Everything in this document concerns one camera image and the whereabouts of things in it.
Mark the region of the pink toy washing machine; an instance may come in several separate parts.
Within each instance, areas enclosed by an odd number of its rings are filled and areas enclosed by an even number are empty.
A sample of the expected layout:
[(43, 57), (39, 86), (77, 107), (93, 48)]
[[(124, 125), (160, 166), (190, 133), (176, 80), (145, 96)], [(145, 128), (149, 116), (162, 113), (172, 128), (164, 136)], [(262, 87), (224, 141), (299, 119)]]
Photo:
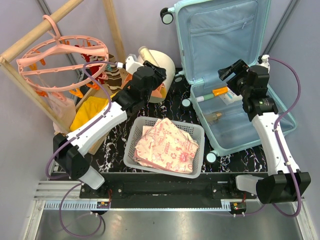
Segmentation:
[[(153, 49), (149, 49), (149, 51), (157, 61), (158, 66), (166, 69), (166, 80), (160, 87), (151, 93), (151, 97), (149, 99), (150, 103), (160, 103), (167, 97), (168, 91), (176, 74), (176, 68), (173, 60), (165, 53)], [(144, 62), (140, 55), (138, 56), (138, 61), (140, 63)]]

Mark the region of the cream cosmetic bottle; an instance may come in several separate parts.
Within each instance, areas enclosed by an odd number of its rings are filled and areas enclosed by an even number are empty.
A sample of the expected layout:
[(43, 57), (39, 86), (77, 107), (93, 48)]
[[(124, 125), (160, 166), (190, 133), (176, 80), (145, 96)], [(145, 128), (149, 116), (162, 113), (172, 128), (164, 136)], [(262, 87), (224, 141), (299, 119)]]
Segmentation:
[(141, 56), (142, 60), (145, 62), (145, 61), (148, 61), (150, 62), (151, 64), (155, 65), (156, 67), (158, 67), (158, 63), (157, 61), (155, 60), (155, 58), (153, 57), (153, 55), (151, 54), (150, 50), (146, 47), (146, 46), (141, 46), (139, 49), (138, 49), (138, 52), (139, 52), (139, 55)]

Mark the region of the white cosmetic box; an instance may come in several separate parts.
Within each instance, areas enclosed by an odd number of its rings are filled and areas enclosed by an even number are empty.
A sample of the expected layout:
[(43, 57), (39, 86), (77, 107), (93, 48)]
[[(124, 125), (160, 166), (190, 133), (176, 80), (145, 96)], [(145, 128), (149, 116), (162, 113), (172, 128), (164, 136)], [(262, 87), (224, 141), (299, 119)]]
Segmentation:
[(232, 104), (234, 102), (241, 101), (243, 99), (243, 97), (241, 95), (236, 95), (230, 89), (228, 89), (228, 91), (226, 93), (220, 95), (219, 97), (222, 99), (222, 101), (226, 105), (230, 105), (230, 104)]

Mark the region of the orange capped tube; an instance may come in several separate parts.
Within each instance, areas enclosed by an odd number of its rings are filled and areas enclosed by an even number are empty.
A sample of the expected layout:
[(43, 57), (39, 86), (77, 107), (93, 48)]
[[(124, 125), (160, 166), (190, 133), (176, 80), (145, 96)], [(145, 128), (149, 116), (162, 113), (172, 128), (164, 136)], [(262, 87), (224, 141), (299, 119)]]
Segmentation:
[(221, 88), (216, 88), (216, 89), (212, 90), (212, 94), (215, 97), (223, 95), (223, 94), (226, 94), (227, 92), (228, 92), (228, 87), (227, 86), (224, 86), (224, 87), (221, 87)]

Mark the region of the light blue ribbed suitcase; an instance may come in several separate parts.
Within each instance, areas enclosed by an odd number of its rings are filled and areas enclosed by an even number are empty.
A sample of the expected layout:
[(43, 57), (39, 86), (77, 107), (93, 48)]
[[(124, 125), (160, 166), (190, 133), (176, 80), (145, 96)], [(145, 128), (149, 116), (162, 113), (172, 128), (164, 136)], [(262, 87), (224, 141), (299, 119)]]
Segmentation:
[(213, 153), (225, 156), (262, 145), (278, 168), (290, 157), (284, 136), (297, 124), (269, 86), (269, 57), (261, 56), (268, 0), (182, 0), (160, 11), (175, 23), (190, 101)]

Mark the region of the small clear glass bottle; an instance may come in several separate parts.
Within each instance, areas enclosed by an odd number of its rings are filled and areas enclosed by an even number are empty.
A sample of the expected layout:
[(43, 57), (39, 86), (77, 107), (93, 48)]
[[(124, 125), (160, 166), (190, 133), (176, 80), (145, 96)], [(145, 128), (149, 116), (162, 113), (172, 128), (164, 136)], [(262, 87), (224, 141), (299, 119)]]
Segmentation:
[(222, 117), (222, 115), (223, 114), (221, 112), (212, 112), (210, 114), (205, 115), (204, 118), (208, 123), (216, 122)]

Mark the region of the cream pink cartoon print cloth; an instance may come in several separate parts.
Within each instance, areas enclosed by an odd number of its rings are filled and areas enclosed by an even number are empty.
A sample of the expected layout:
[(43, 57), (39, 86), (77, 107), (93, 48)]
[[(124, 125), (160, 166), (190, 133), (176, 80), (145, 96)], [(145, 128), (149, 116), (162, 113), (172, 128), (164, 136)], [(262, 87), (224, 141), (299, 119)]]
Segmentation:
[(188, 132), (168, 118), (158, 119), (154, 126), (143, 126), (133, 160), (144, 167), (191, 174), (198, 148)]

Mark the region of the white perforated plastic basket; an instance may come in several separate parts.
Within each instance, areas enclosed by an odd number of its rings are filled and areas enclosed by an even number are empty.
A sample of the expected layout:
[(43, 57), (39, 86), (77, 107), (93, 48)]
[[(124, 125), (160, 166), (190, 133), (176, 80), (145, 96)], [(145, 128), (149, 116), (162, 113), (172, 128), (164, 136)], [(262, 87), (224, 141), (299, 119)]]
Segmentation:
[(200, 125), (138, 117), (131, 128), (123, 161), (143, 171), (195, 179), (202, 170), (205, 133)]

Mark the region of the pale green tube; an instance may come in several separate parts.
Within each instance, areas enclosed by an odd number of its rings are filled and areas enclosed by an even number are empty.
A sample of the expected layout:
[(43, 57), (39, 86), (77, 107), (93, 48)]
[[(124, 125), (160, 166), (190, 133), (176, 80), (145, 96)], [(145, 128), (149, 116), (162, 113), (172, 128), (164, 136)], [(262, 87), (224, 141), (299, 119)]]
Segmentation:
[(198, 103), (200, 103), (200, 102), (204, 102), (204, 101), (210, 100), (210, 99), (212, 99), (214, 97), (215, 97), (215, 95), (213, 93), (209, 93), (209, 94), (206, 94), (206, 95), (198, 96), (195, 99), (196, 99), (196, 101)]

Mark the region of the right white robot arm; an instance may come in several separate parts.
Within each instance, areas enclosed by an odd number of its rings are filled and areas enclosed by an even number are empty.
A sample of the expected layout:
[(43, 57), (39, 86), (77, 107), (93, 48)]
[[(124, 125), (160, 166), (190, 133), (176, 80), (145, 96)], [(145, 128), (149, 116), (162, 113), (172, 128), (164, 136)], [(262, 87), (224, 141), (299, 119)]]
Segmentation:
[(300, 170), (284, 138), (276, 101), (268, 95), (268, 64), (248, 66), (240, 59), (218, 70), (218, 76), (233, 93), (242, 96), (243, 110), (258, 133), (268, 167), (265, 178), (236, 176), (227, 185), (228, 195), (236, 199), (248, 192), (256, 195), (262, 204), (300, 202), (311, 176)]

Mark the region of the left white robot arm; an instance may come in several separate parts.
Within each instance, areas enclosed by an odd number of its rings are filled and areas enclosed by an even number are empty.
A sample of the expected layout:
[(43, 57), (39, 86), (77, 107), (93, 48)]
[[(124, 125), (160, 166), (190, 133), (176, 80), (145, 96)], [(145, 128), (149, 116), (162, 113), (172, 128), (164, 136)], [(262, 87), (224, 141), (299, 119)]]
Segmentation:
[(152, 91), (167, 78), (166, 69), (149, 61), (125, 63), (132, 79), (122, 90), (108, 99), (108, 104), (97, 115), (66, 136), (57, 134), (53, 138), (53, 159), (72, 179), (90, 187), (97, 198), (108, 193), (105, 178), (84, 158), (89, 149), (101, 137), (129, 117), (140, 111), (150, 100)]

